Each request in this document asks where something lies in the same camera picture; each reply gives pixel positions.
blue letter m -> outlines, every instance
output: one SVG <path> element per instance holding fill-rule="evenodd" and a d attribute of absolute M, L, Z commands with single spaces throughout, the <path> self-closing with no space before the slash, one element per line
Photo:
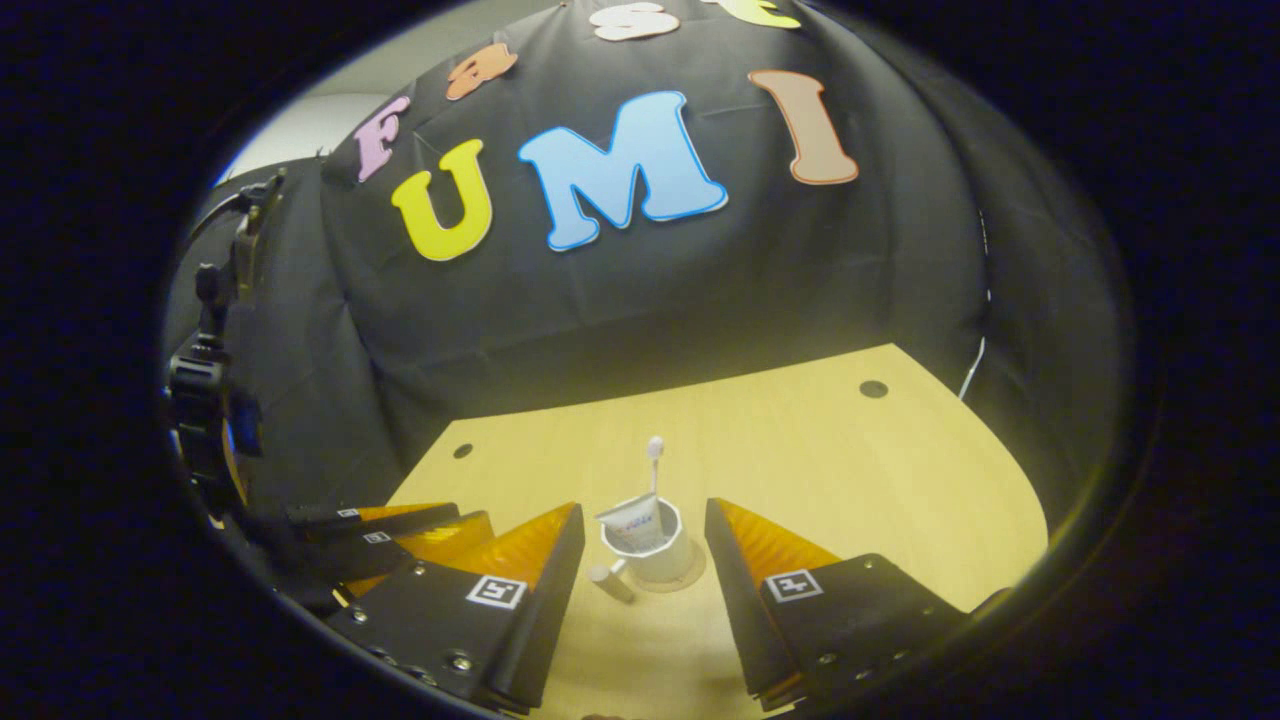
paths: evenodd
<path fill-rule="evenodd" d="M 631 224 L 636 173 L 644 173 L 649 196 L 641 210 L 650 220 L 673 220 L 710 213 L 728 201 L 728 192 L 703 170 L 680 109 L 676 91 L 632 97 L 618 109 L 613 146 L 602 151 L 576 132 L 552 128 L 526 142 L 518 158 L 534 165 L 552 213 L 552 250 L 586 245 L 600 234 L 600 223 L 582 214 L 573 192 L 595 205 L 616 228 Z"/>

wooden table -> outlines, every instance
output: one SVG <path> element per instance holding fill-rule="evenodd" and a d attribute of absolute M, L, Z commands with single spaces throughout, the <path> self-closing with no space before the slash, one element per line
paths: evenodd
<path fill-rule="evenodd" d="M 888 393 L 863 395 L 879 380 Z M 961 611 L 1044 552 L 1036 493 L 1009 451 L 941 382 L 886 345 L 708 383 L 458 420 L 389 505 L 488 510 L 497 533 L 582 503 L 586 550 L 535 719 L 760 717 L 748 694 L 714 564 L 675 593 L 622 605 L 585 578 L 614 557 L 590 520 L 649 487 L 705 551 L 708 497 L 724 497 L 840 557 L 879 552 Z M 454 459 L 471 443 L 474 451 Z"/>

white cup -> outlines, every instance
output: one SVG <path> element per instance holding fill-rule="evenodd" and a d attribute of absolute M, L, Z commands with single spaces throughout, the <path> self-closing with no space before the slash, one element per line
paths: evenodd
<path fill-rule="evenodd" d="M 663 543 L 645 552 L 627 552 L 618 550 L 613 538 L 613 532 L 608 525 L 600 525 L 600 539 L 613 551 L 614 555 L 626 560 L 636 578 L 648 583 L 669 583 L 678 580 L 694 565 L 694 547 L 689 542 L 689 533 L 685 532 L 685 523 L 680 518 L 680 510 L 663 498 L 658 498 L 658 512 L 662 518 Z"/>

yellow letter u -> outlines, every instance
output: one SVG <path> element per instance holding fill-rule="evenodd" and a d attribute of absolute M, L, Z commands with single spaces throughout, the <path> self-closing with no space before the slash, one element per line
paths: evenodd
<path fill-rule="evenodd" d="M 440 158 L 440 169 L 453 173 L 453 182 L 462 196 L 462 219 L 452 228 L 442 228 L 426 193 L 431 173 L 413 173 L 392 192 L 392 205 L 399 208 L 404 229 L 413 247 L 428 260 L 452 260 L 480 245 L 493 223 L 489 188 L 480 173 L 476 156 L 484 142 L 468 140 Z"/>

